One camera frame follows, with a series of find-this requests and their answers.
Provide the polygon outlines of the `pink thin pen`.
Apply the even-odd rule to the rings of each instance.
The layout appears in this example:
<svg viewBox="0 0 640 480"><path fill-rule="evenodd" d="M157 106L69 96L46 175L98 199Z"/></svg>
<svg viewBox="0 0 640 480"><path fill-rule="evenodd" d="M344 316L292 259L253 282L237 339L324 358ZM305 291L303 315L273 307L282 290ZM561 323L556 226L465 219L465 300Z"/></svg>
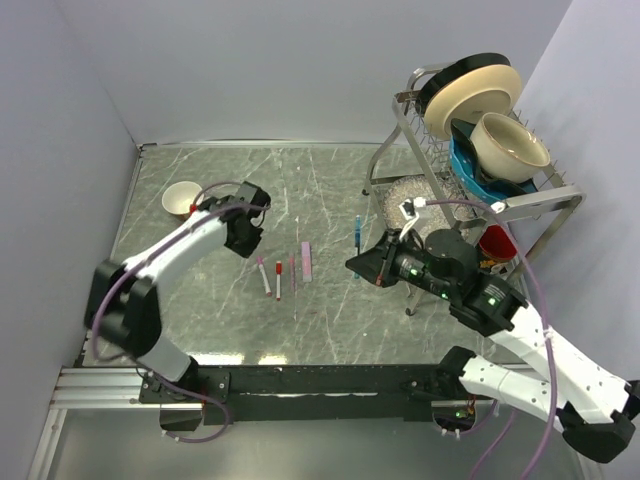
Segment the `pink thin pen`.
<svg viewBox="0 0 640 480"><path fill-rule="evenodd" d="M290 281L290 288L291 291L295 293L296 291L296 261L295 261L295 255L290 255L289 256L289 281Z"/></svg>

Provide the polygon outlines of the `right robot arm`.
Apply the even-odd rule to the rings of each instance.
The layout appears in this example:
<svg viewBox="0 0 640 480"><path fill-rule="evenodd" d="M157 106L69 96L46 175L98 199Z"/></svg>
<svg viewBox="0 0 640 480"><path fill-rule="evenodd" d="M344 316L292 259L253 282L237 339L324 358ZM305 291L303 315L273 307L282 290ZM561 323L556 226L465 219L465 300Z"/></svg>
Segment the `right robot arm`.
<svg viewBox="0 0 640 480"><path fill-rule="evenodd" d="M499 276L479 267L477 252L455 230L431 232L423 243L387 230L346 268L387 288L405 281L445 300L467 328L529 365L539 380L499 367L475 353L451 349L455 363L437 375L449 398L491 397L550 422L583 456L606 464L629 445L639 413L639 384L597 365L563 336L543 327L538 310Z"/></svg>

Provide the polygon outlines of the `blue pen refill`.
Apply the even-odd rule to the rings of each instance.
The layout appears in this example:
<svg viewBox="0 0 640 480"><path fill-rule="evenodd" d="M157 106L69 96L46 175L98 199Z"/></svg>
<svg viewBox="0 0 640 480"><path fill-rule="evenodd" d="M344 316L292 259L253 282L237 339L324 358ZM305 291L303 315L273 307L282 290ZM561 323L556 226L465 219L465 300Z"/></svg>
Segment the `blue pen refill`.
<svg viewBox="0 0 640 480"><path fill-rule="evenodd" d="M361 216L356 215L355 217L355 227L354 227L354 245L356 250L356 256L360 255L361 252ZM359 279L360 276L358 273L354 272L354 279Z"/></svg>

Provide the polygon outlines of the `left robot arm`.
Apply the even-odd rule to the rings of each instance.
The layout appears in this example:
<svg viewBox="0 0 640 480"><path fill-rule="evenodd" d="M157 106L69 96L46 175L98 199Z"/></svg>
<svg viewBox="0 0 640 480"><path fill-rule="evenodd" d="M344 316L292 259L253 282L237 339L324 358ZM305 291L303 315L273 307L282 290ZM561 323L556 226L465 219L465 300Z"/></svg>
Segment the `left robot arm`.
<svg viewBox="0 0 640 480"><path fill-rule="evenodd" d="M159 242L120 263L107 259L94 270L84 325L94 359L128 357L163 379L163 390L184 402L200 388L198 362L163 334L161 296L193 264L224 247L248 258L263 228L253 220L271 207L261 187L237 182L224 197L199 192L188 218Z"/></svg>

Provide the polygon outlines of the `pink highlighter pen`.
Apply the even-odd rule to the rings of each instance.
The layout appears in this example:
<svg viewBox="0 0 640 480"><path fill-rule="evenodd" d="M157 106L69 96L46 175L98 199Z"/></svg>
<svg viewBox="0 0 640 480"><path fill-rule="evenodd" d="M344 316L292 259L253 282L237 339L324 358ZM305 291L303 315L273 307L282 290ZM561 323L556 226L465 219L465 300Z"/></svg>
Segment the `pink highlighter pen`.
<svg viewBox="0 0 640 480"><path fill-rule="evenodd" d="M313 280L312 256L311 256L311 245L307 241L304 241L301 243L301 257L302 257L303 282L310 283Z"/></svg>

